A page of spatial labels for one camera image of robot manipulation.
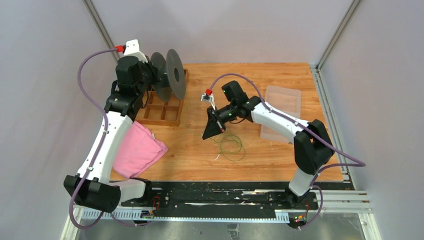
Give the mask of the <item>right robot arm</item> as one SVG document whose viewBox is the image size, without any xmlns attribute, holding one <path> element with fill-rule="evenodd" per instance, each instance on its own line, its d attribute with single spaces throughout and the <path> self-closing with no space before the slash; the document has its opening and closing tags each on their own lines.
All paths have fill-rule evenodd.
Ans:
<svg viewBox="0 0 424 240">
<path fill-rule="evenodd" d="M 297 166 L 293 179 L 285 189 L 283 200 L 294 209 L 306 202 L 314 178 L 322 166 L 334 155 L 332 143 L 322 121 L 302 120 L 273 108 L 261 97 L 248 97 L 240 84 L 233 80 L 222 86 L 228 105 L 217 109 L 210 89 L 201 95 L 209 102 L 204 140 L 226 131 L 226 123 L 237 118 L 268 127 L 284 136 L 294 146 L 294 161 Z"/>
</svg>

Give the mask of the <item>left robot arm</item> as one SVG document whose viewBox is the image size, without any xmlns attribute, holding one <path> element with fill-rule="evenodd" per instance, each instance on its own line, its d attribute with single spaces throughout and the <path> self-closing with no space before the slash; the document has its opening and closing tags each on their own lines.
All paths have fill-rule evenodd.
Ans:
<svg viewBox="0 0 424 240">
<path fill-rule="evenodd" d="M 110 173 L 124 138 L 133 126 L 143 97 L 156 81 L 158 70 L 149 58 L 129 55 L 120 58 L 115 67 L 117 79 L 101 107 L 102 123 L 94 144 L 75 175 L 67 175 L 63 186 L 71 196 L 70 209 L 79 205 L 112 213 L 121 203 L 137 202 L 149 206 L 153 201 L 152 183 L 142 178 L 111 182 Z"/>
</svg>

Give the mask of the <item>black cable spool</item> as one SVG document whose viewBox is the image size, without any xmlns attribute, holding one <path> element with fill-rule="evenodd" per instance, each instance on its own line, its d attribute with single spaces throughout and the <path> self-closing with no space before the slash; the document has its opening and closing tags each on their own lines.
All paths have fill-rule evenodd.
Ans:
<svg viewBox="0 0 424 240">
<path fill-rule="evenodd" d="M 153 87 L 159 99 L 168 102 L 174 94 L 178 100 L 183 100 L 187 89 L 186 75 L 176 50 L 169 49 L 166 58 L 161 53 L 154 52 L 150 61 L 157 72 Z"/>
</svg>

